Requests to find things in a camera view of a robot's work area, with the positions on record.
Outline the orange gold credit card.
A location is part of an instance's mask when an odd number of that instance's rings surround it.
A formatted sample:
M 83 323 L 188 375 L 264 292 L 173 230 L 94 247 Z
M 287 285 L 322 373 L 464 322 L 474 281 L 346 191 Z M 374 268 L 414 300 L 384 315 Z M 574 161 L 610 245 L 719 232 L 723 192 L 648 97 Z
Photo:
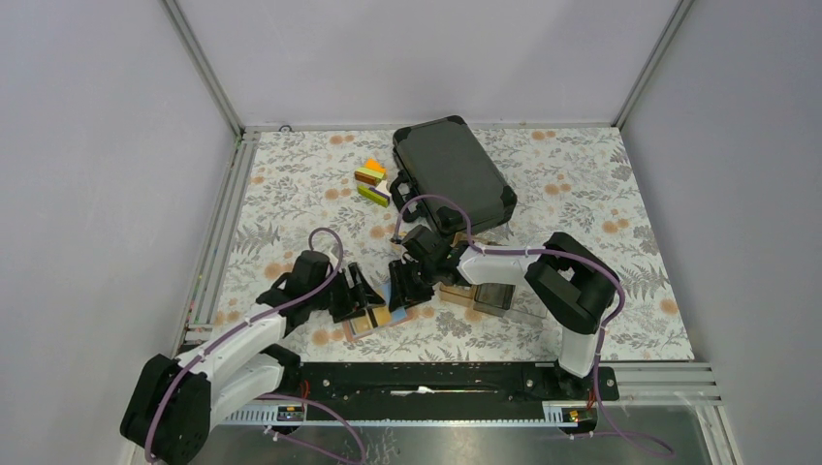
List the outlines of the orange gold credit card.
M 387 305 L 372 309 L 371 316 L 375 326 L 388 325 L 393 319 L 392 313 Z

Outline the pink leather card holder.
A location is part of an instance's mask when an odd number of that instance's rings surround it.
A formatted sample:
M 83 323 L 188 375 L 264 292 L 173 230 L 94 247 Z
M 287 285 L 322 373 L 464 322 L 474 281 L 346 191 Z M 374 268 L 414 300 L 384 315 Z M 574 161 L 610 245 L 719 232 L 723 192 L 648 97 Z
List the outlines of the pink leather card holder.
M 344 339 L 355 342 L 382 330 L 410 322 L 414 317 L 404 307 L 392 311 L 388 303 L 392 297 L 392 287 L 389 282 L 382 284 L 377 293 L 384 298 L 383 306 L 367 309 L 364 316 L 341 323 Z

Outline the yellow card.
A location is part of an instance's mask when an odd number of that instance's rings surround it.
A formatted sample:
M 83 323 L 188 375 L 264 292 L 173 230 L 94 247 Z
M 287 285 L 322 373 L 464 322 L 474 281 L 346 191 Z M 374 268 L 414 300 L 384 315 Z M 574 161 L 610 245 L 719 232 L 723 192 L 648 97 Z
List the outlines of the yellow card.
M 349 328 L 353 339 L 364 337 L 374 329 L 374 324 L 370 318 L 370 313 L 365 311 L 361 316 L 357 316 L 349 321 Z

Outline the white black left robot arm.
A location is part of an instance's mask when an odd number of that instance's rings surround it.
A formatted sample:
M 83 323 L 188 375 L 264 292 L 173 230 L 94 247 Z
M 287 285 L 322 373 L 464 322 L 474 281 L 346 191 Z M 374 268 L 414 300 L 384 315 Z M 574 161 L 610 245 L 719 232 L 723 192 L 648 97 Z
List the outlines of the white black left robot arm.
M 255 300 L 251 313 L 220 335 L 176 357 L 157 355 L 142 369 L 119 433 L 150 462 L 187 464 L 211 430 L 250 401 L 300 388 L 299 358 L 278 343 L 314 311 L 336 321 L 384 305 L 357 263 L 342 266 L 305 250 Z

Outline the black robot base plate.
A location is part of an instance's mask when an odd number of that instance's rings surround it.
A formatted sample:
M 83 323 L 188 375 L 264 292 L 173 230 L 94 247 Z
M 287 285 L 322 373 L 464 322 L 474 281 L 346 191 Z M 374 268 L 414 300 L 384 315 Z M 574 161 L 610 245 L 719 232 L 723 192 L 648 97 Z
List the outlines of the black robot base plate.
M 263 353 L 285 369 L 277 393 L 314 401 L 310 420 L 542 420 L 546 402 L 586 409 L 620 398 L 610 367 L 577 378 L 555 362 L 308 362 L 279 345 Z

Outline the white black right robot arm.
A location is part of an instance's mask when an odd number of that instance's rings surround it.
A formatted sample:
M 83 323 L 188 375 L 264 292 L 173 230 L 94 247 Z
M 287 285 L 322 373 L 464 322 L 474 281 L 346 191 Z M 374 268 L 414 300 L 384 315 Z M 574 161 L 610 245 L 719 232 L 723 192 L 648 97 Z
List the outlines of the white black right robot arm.
M 557 389 L 579 399 L 594 386 L 604 325 L 622 310 L 625 290 L 617 274 L 574 237 L 556 232 L 540 247 L 487 245 L 471 237 L 454 242 L 419 225 L 392 242 L 402 247 L 403 272 L 414 285 L 528 288 L 562 326 Z

